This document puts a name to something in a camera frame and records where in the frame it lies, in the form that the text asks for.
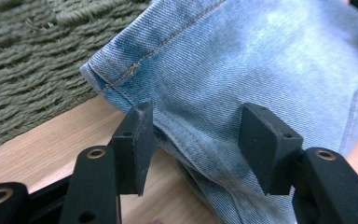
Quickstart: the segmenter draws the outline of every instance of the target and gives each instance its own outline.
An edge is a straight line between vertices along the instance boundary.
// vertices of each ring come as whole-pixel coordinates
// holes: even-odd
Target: knitted fabric
[[[0,145],[95,96],[78,68],[146,7],[0,0]]]

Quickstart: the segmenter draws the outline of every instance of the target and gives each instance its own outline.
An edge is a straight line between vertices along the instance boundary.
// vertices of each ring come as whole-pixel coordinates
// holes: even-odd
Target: textured carpet
[[[0,0],[0,145],[96,95],[78,68],[147,7]]]

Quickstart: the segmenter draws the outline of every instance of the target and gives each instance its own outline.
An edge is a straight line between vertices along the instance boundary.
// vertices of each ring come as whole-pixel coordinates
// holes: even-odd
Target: jeans
[[[238,144],[241,106],[268,107],[304,148],[358,139],[358,10],[339,0],[159,0],[80,71],[124,112],[154,102],[155,133],[222,223],[295,223]]]

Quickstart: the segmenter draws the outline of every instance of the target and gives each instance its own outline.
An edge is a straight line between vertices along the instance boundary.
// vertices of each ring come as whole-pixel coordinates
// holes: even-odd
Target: stitching
[[[129,103],[131,105],[135,105],[135,101],[134,99],[129,95],[127,94],[125,91],[123,91],[123,89],[119,86],[116,86],[115,89],[127,100],[129,101]]]
[[[168,116],[168,114],[166,114],[164,110],[161,110],[161,109],[160,109],[159,104],[156,104],[156,108],[157,108],[157,110],[158,110],[162,115],[164,115],[164,117],[165,117],[166,119],[168,119],[168,120],[171,121],[172,123],[175,123],[177,126],[181,127],[181,128],[184,130],[184,132],[185,132],[186,134],[188,134],[188,136],[189,136],[189,137],[193,140],[193,142],[198,146],[198,148],[199,148],[200,150],[202,150],[203,152],[206,152],[206,148],[202,146],[202,144],[200,143],[200,140],[197,138],[197,136],[195,136],[188,128],[186,128],[182,123],[177,122],[176,120],[170,118],[170,116]],[[183,144],[183,141],[182,141],[181,139],[175,138],[175,140],[176,140],[177,144],[180,145],[180,146],[177,146],[177,147],[185,148],[185,147],[183,147],[184,144]],[[219,181],[216,180],[216,179],[214,179],[213,176],[205,175],[204,173],[202,173],[202,172],[201,172],[201,169],[199,169],[199,167],[196,166],[196,165],[193,163],[193,161],[189,160],[188,157],[185,156],[182,151],[180,151],[180,153],[182,154],[182,156],[183,156],[184,158],[186,158],[186,159],[188,160],[188,162],[189,162],[196,170],[198,170],[198,172],[199,172],[200,174],[202,174],[202,175],[205,176],[206,178],[212,180],[215,184],[219,185],[220,187],[222,187],[223,189],[225,189],[227,192],[229,192],[229,195],[231,196],[231,198],[233,199],[233,201],[234,201],[234,203],[235,203],[235,205],[236,205],[236,208],[235,208],[235,209],[236,209],[236,211],[237,211],[238,214],[239,214],[240,211],[238,210],[238,208],[239,208],[238,202],[237,202],[236,200],[234,200],[235,197],[232,195],[232,192],[231,192],[230,190],[228,190],[226,187],[224,187],[223,185],[219,184]],[[212,160],[211,160],[211,157],[209,156],[208,153],[203,153],[203,154],[206,156],[206,158],[208,159],[209,162],[212,161]],[[224,177],[226,177],[226,173],[223,173],[223,172],[219,172],[219,173],[222,174]],[[241,222],[243,222],[243,218],[242,218],[241,215],[239,215],[239,219],[240,219]]]
[[[205,11],[203,11],[201,14],[199,14],[198,17],[196,17],[193,21],[189,22],[185,26],[183,26],[181,29],[170,35],[168,38],[166,38],[164,41],[162,41],[158,46],[156,46],[155,49],[147,53],[144,57],[142,57],[137,63],[134,63],[120,78],[118,78],[116,81],[113,81],[111,84],[106,84],[105,88],[102,91],[106,91],[107,89],[115,86],[118,84],[119,81],[124,79],[125,77],[132,75],[136,68],[139,67],[139,64],[145,60],[146,58],[156,54],[159,49],[161,49],[162,46],[166,45],[168,42],[170,42],[173,38],[175,38],[177,35],[181,34],[185,29],[193,25],[196,21],[201,19],[203,16],[205,16],[208,12],[214,10],[215,8],[219,7],[222,3],[226,2],[226,0],[220,0],[211,7],[207,8]]]
[[[116,66],[115,64],[108,58],[104,55],[104,52],[103,52],[103,48],[100,49],[100,52],[101,52],[101,55],[103,56],[103,58],[109,63],[109,65],[111,65],[113,67],[113,69],[115,69],[116,72],[118,72],[119,74],[122,73],[122,71],[120,71]]]
[[[358,110],[357,102],[358,102],[358,91],[354,94],[352,98],[351,110],[350,110],[350,114],[348,115],[347,125],[345,126],[345,131],[341,139],[341,145],[338,149],[339,154],[342,154],[344,151],[346,151],[348,147],[348,137],[351,136],[353,126],[356,123],[355,121],[357,120],[357,116],[356,116]]]
[[[194,168],[192,168],[192,167],[189,167],[189,169],[192,169],[192,170],[194,170],[194,172],[197,172],[197,173],[199,173],[200,174],[200,172],[198,172],[197,170],[195,170]],[[193,178],[193,179],[197,179],[197,177],[196,176],[194,176],[194,174],[193,174],[193,172],[189,172],[188,171],[188,173],[191,175],[191,177]],[[228,193],[229,193],[229,196],[231,197],[231,199],[232,199],[232,201],[235,203],[235,210],[237,211],[237,213],[238,213],[238,218],[239,218],[239,220],[241,221],[241,223],[244,223],[243,222],[243,218],[242,218],[242,216],[240,215],[240,211],[239,211],[239,205],[238,205],[238,202],[237,202],[237,200],[235,200],[236,198],[234,197],[234,195],[233,195],[233,193],[230,191],[230,190],[228,190],[227,188],[225,188],[224,186],[222,186],[221,184],[219,184],[219,183],[216,183],[216,182],[213,182],[215,185],[218,185],[220,188],[222,188],[222,189],[224,189],[225,191],[227,191]],[[200,191],[204,194],[204,195],[207,195],[207,193],[205,192],[205,190],[204,189],[202,189],[202,188],[200,188]],[[205,200],[208,202],[208,203],[206,203],[210,208],[213,208],[213,206],[212,205],[210,205],[210,199],[209,198],[207,198],[206,196],[205,196]]]
[[[95,69],[95,72],[96,72],[96,73],[101,74],[100,68],[95,64],[95,62],[94,62],[94,60],[93,60],[92,57],[89,59],[89,63],[91,64],[92,69]]]
[[[142,89],[140,86],[136,85],[136,83],[133,80],[130,79],[129,82],[135,87],[136,90],[140,91],[141,94],[143,94],[147,100],[151,99],[149,93],[144,91],[144,89]]]

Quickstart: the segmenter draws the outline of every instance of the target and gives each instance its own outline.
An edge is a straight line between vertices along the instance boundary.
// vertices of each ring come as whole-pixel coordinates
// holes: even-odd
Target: wooden surface
[[[30,192],[73,172],[77,154],[106,145],[123,114],[102,97],[59,115],[0,146],[0,182],[17,181]],[[176,170],[174,160],[159,149],[152,159],[144,197],[121,197],[123,223],[215,223]]]

